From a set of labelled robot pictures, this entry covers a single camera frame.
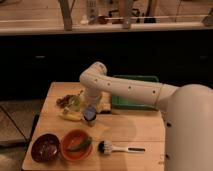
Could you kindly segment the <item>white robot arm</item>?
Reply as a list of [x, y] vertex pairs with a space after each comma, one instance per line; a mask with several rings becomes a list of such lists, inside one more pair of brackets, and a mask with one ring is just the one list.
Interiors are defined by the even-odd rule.
[[164, 171], [213, 171], [212, 88], [109, 77], [101, 62], [84, 70], [79, 81], [89, 104], [97, 104], [101, 93], [108, 92], [165, 114]]

